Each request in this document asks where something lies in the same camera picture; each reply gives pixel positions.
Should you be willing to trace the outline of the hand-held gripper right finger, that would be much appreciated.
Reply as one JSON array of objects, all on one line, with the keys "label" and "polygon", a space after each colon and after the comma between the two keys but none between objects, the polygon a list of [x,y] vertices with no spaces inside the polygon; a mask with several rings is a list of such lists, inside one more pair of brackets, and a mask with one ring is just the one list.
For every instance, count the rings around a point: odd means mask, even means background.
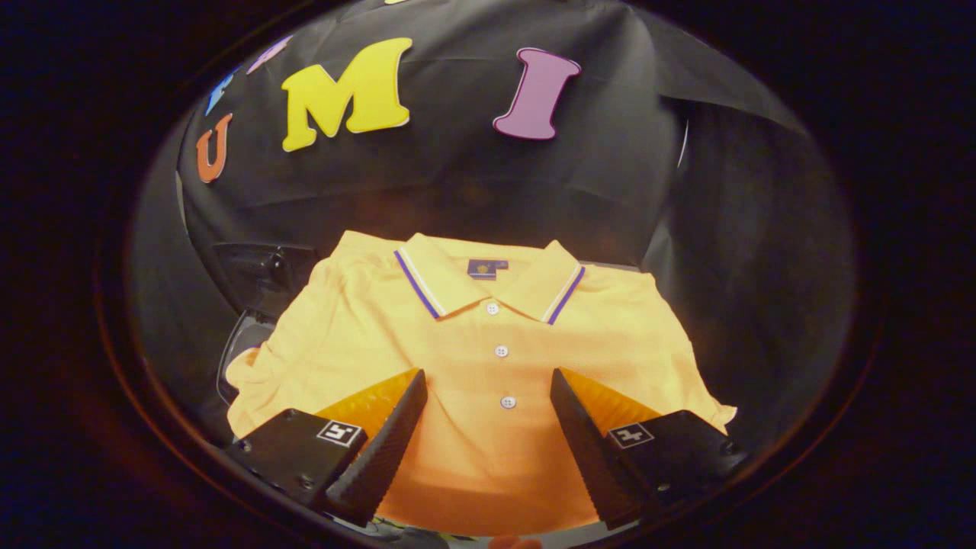
[{"label": "hand-held gripper right finger", "polygon": [[659,413],[567,368],[552,372],[551,403],[608,528],[674,515],[745,463],[741,445],[692,411]]}]

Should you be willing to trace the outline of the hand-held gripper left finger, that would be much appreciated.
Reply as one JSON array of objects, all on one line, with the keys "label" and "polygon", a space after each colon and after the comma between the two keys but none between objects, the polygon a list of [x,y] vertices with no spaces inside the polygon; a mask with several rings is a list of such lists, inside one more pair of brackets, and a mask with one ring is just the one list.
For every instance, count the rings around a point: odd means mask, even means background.
[{"label": "hand-held gripper left finger", "polygon": [[425,372],[412,368],[314,414],[284,409],[224,451],[311,511],[365,527],[400,469],[426,400]]}]

